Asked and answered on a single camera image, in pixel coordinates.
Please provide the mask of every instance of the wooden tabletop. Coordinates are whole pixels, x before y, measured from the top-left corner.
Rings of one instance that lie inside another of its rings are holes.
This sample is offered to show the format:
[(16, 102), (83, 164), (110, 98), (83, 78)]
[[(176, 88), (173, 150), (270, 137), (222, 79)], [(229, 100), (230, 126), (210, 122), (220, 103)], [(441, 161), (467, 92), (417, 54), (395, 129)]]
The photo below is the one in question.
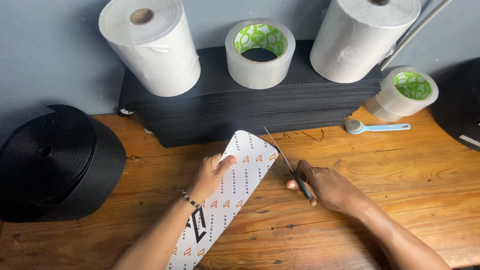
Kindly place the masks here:
[[(187, 187), (202, 157), (228, 143), (163, 148), (129, 118), (96, 118), (127, 152), (117, 187), (97, 212), (80, 220), (0, 223), (0, 269), (110, 269)], [(364, 108), (354, 118), (383, 124)], [(447, 135), (428, 110), (401, 122), (411, 130), (351, 135), (334, 126), (273, 137), (290, 163), (305, 159), (338, 170), (450, 266), (480, 264), (480, 153)], [(387, 268), (361, 224), (311, 207), (285, 188), (289, 179), (286, 164), (275, 162), (201, 260), (204, 269)]]

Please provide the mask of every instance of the black scissor handle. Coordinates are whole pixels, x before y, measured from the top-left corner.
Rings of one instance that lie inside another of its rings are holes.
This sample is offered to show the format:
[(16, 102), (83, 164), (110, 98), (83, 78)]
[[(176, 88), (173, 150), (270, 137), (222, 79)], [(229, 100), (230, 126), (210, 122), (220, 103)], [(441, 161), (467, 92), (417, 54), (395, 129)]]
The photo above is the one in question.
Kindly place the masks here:
[(305, 185), (305, 183), (301, 179), (300, 175), (296, 171), (290, 171), (290, 172), (292, 173), (293, 179), (295, 179), (295, 181), (299, 185), (299, 187), (300, 187), (301, 191), (303, 192), (303, 194), (305, 195), (305, 197), (308, 200), (312, 199), (312, 195), (308, 191), (307, 186)]

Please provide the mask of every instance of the roll of white paper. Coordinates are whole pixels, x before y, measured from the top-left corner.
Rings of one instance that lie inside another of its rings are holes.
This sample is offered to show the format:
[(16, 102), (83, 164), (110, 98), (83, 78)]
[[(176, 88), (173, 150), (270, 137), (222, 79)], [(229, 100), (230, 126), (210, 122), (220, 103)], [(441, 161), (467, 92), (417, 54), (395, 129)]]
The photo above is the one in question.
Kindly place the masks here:
[(411, 67), (392, 70), (380, 83), (381, 91), (365, 101), (365, 107), (383, 121), (397, 121), (432, 104), (438, 87), (427, 74)]
[(359, 81), (385, 57), (419, 13), (419, 0), (332, 0), (310, 62), (330, 81)]
[(177, 96), (198, 81), (200, 63), (180, 0), (112, 0), (98, 26), (152, 94)]
[[(238, 23), (225, 39), (228, 72), (244, 87), (266, 89), (279, 84), (287, 75), (295, 50), (295, 38), (283, 24), (271, 19), (257, 18)], [(264, 48), (277, 58), (255, 62), (241, 53), (251, 48)]]

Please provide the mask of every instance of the brush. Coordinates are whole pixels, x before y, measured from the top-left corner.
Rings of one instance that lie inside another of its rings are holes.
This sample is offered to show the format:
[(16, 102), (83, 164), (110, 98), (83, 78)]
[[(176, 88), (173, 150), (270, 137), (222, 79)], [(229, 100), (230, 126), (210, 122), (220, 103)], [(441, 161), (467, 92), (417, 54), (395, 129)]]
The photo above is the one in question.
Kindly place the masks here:
[(393, 125), (371, 125), (362, 124), (356, 119), (347, 119), (345, 122), (345, 129), (351, 134), (360, 134), (364, 131), (391, 131), (391, 130), (407, 130), (410, 129), (410, 124), (393, 124)]

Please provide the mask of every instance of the rolled black carpet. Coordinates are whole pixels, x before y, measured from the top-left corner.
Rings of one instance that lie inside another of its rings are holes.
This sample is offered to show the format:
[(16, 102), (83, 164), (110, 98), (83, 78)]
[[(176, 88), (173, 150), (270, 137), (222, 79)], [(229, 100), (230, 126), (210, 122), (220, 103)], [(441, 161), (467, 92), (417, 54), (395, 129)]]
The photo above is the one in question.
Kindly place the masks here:
[(321, 77), (310, 64), (313, 40), (296, 42), (285, 79), (255, 90), (228, 73), (225, 47), (197, 50), (202, 73), (197, 84), (176, 97), (158, 97), (126, 70), (119, 109), (135, 111), (164, 147), (230, 139), (236, 130), (256, 135), (339, 124), (380, 91), (383, 75), (375, 66), (362, 80), (339, 84)]
[(480, 58), (458, 66), (438, 91), (432, 104), (437, 124), (459, 143), (480, 152)]
[(107, 199), (125, 166), (117, 136), (67, 105), (17, 128), (0, 148), (0, 220), (66, 221)]

